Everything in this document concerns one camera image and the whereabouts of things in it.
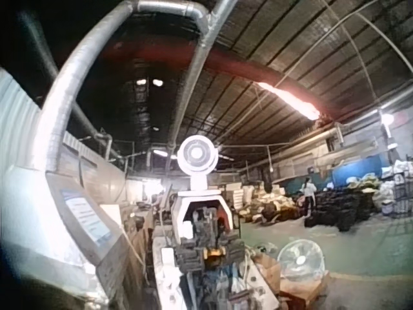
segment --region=worker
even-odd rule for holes
[[[305,178],[305,182],[301,188],[301,192],[303,192],[305,197],[304,216],[310,215],[316,204],[316,197],[314,196],[316,191],[317,188],[313,183],[311,183],[311,178]]]

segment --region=electric fan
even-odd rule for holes
[[[325,272],[320,246],[311,240],[296,240],[278,254],[281,276],[293,282],[320,280]]]

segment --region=warehouse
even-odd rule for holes
[[[412,309],[410,1],[0,14],[2,296]]]

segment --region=label sticker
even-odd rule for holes
[[[65,198],[66,205],[93,242],[98,245],[105,243],[110,237],[110,230],[105,223],[102,222],[88,201],[83,197],[75,197],[72,192],[67,193],[62,191],[62,194]]]

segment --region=concrete floor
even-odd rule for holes
[[[263,227],[243,224],[246,243],[317,242],[332,273],[329,292],[314,309],[413,309],[413,218],[374,216],[350,232],[335,227],[304,228],[303,219]]]

